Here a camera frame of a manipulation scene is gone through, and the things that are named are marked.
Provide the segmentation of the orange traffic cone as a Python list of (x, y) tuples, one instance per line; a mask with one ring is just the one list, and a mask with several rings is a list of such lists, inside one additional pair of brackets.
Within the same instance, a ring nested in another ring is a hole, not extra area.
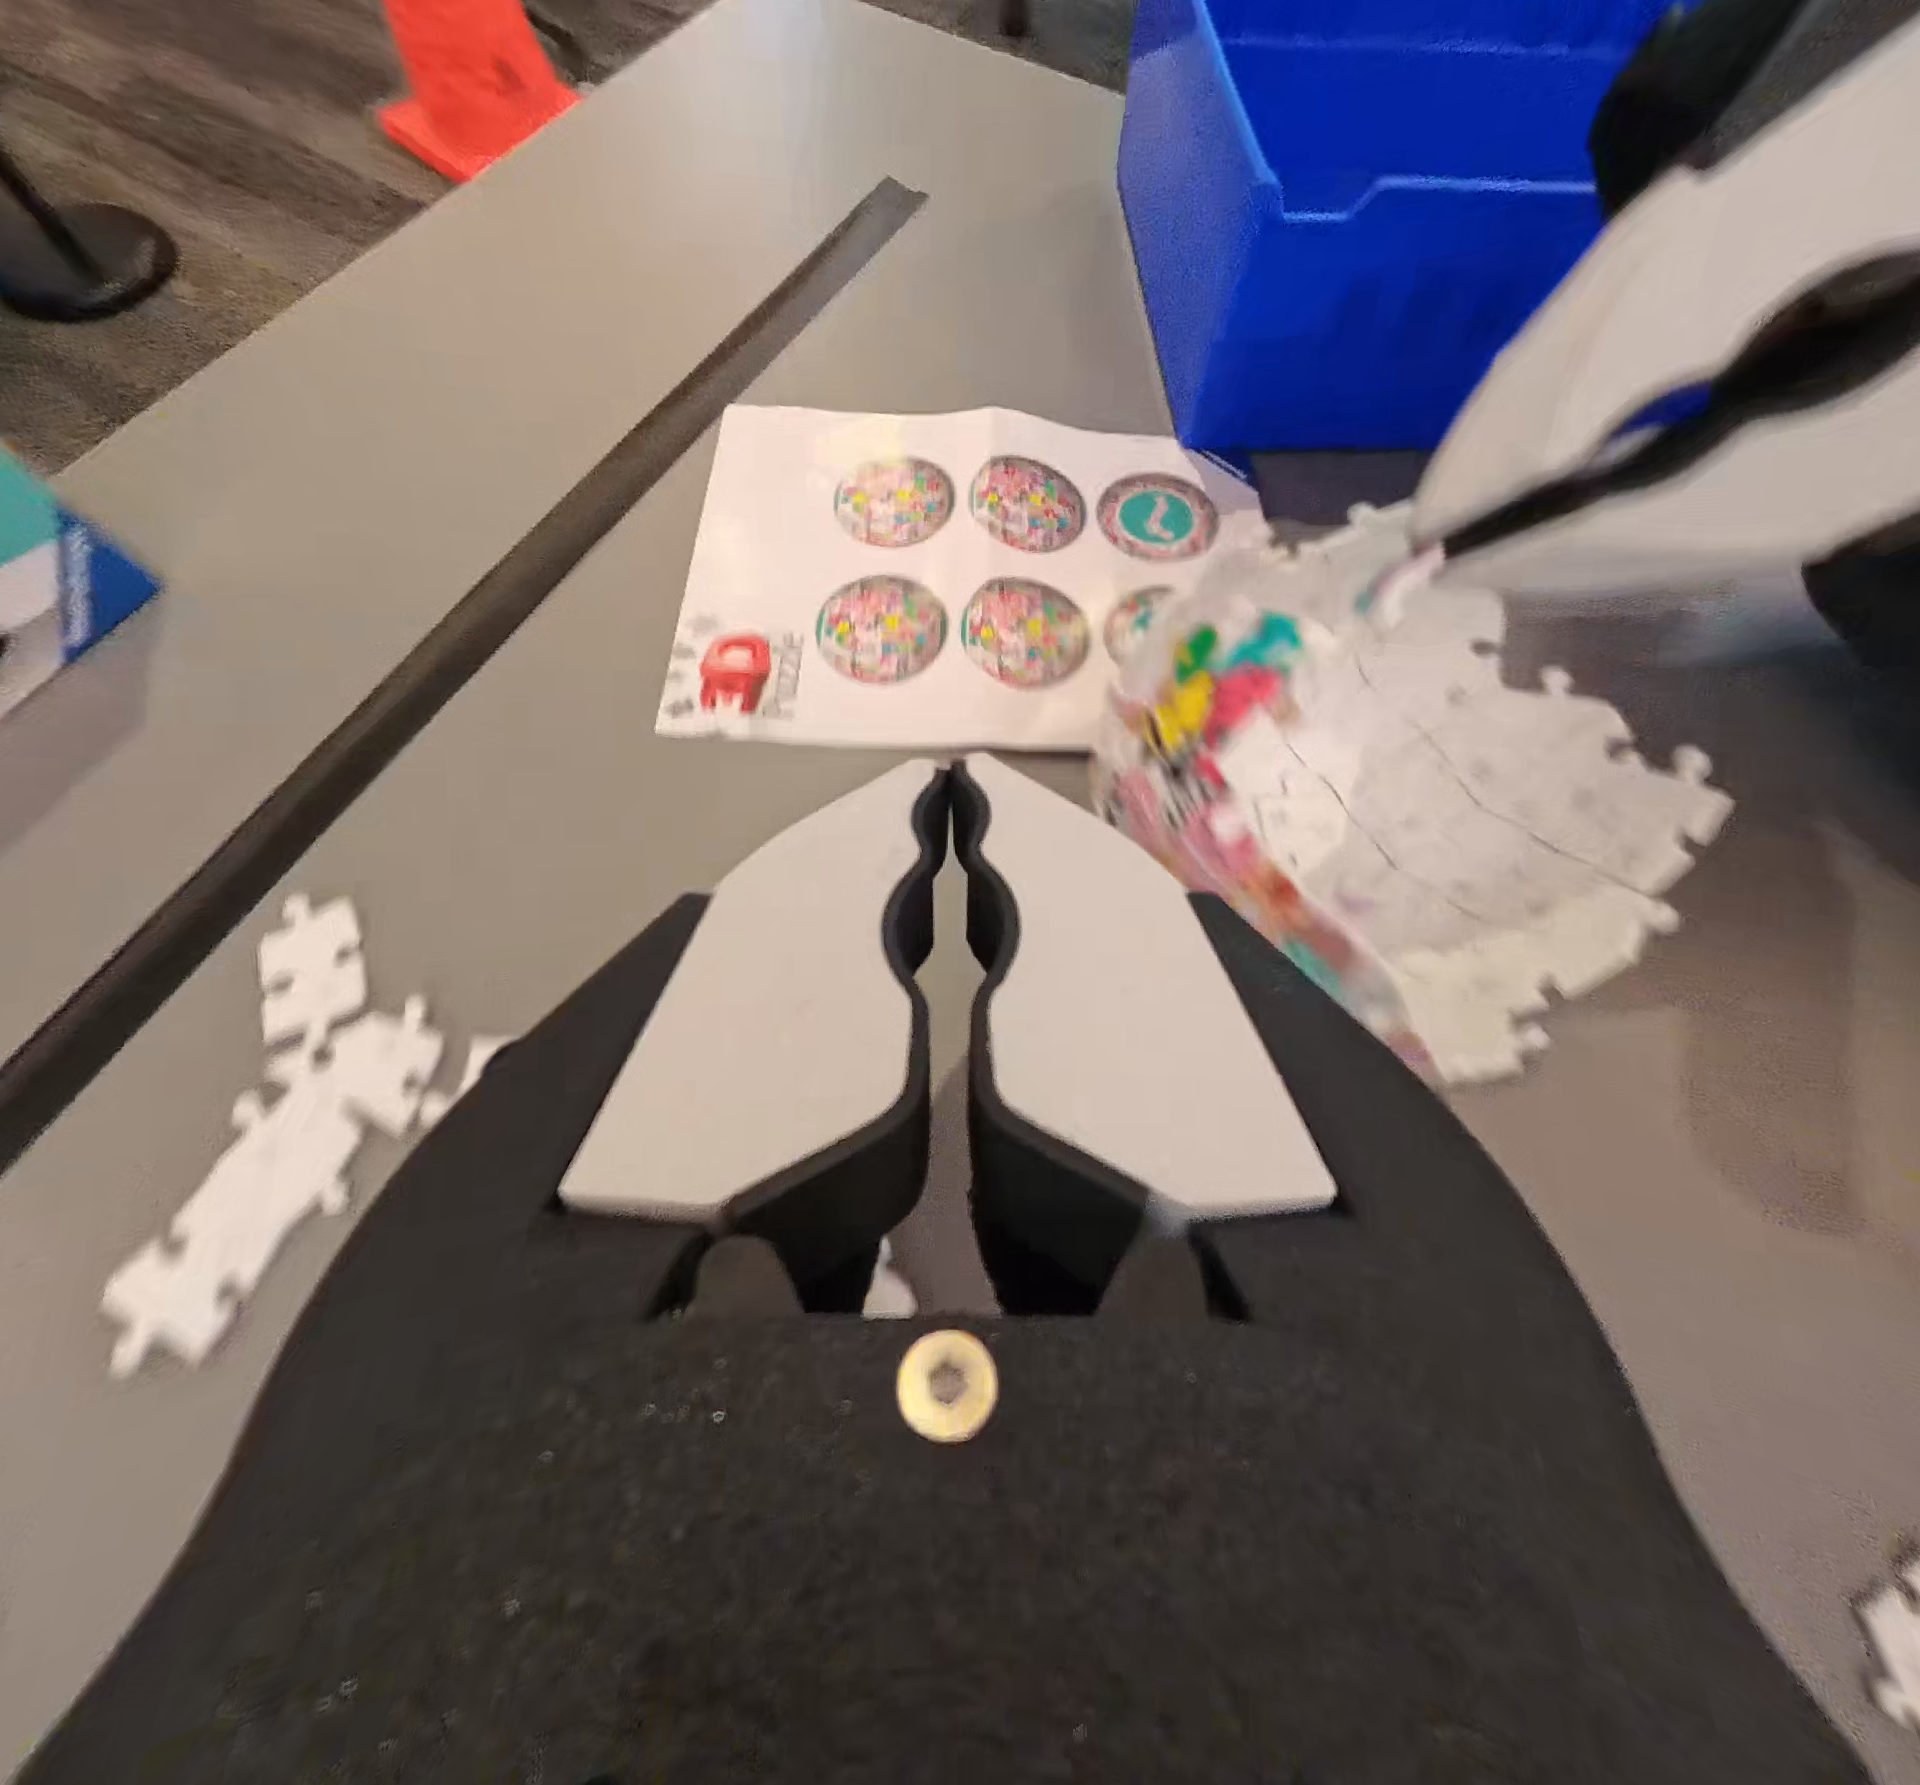
[(453, 182), (469, 182), (579, 99), (521, 0), (380, 2), (403, 92), (379, 122)]

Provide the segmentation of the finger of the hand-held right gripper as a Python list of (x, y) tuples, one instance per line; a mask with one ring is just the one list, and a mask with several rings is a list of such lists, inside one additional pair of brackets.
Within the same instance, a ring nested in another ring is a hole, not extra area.
[(1449, 582), (1689, 591), (1793, 569), (1916, 517), (1913, 313), (1757, 336), (1659, 424), (1507, 483), (1444, 531)]
[(1704, 384), (1805, 293), (1916, 258), (1917, 29), (1906, 23), (1712, 169), (1676, 169), (1595, 241), (1462, 407), (1415, 549)]

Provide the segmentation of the puzzle instruction sheet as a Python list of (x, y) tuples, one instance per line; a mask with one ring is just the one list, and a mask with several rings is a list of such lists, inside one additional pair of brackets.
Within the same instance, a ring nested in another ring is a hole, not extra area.
[(1172, 438), (730, 404), (657, 736), (1084, 755), (1154, 615), (1262, 535)]

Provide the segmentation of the partly built puzzle ball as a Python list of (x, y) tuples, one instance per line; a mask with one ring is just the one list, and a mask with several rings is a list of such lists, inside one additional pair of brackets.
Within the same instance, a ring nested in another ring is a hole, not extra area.
[(1508, 684), (1501, 599), (1409, 580), (1409, 516), (1272, 532), (1112, 613), (1091, 799), (1424, 1078), (1490, 1084), (1678, 930), (1734, 799), (1564, 671)]

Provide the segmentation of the black stanchion post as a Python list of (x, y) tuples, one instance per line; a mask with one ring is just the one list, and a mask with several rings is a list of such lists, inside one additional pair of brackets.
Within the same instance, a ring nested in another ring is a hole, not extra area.
[(45, 325), (114, 319), (157, 293), (178, 249), (153, 217), (111, 203), (58, 208), (3, 152), (3, 305)]

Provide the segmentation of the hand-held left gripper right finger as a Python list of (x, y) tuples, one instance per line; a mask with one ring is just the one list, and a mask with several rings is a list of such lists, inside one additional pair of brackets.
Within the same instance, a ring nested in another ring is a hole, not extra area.
[(1138, 1238), (1312, 1217), (1336, 1181), (1189, 890), (988, 755), (953, 765), (980, 980), (970, 1217), (1007, 1316), (1094, 1312)]

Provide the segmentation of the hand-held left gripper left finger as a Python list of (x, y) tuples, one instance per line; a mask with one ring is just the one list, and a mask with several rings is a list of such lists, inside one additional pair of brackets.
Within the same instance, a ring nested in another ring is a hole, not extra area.
[(918, 970), (948, 811), (948, 765), (901, 762), (692, 899), (560, 1183), (568, 1212), (762, 1239), (804, 1294), (869, 1268), (927, 1174)]

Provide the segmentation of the printed puzzle box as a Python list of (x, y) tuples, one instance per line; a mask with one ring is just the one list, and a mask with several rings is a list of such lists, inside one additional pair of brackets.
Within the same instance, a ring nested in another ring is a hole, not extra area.
[(160, 580), (3, 445), (3, 713), (160, 596)]

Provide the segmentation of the cluster of loose puzzle pieces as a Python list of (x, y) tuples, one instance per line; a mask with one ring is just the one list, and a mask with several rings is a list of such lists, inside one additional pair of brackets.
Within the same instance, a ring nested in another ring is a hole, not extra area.
[(235, 1100), (228, 1143), (172, 1217), (104, 1282), (117, 1382), (157, 1360), (203, 1366), (305, 1224), (347, 1216), (373, 1134), (419, 1142), (509, 1045), (470, 1038), (441, 1079), (444, 1032), (425, 998), (374, 1006), (364, 920), (346, 895), (286, 897), (257, 940), (255, 975), (260, 1084)]

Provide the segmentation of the blue plastic bin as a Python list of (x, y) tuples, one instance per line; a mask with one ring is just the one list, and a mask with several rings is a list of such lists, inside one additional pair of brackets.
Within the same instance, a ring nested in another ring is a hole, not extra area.
[(1117, 157), (1175, 438), (1429, 451), (1602, 226), (1595, 108), (1693, 0), (1137, 0)]

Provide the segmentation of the single white puzzle piece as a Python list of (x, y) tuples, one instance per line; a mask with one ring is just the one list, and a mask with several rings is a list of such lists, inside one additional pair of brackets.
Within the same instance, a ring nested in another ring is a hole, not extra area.
[(1917, 1553), (1889, 1564), (1852, 1612), (1865, 1642), (1869, 1703), (1889, 1724), (1917, 1736)]

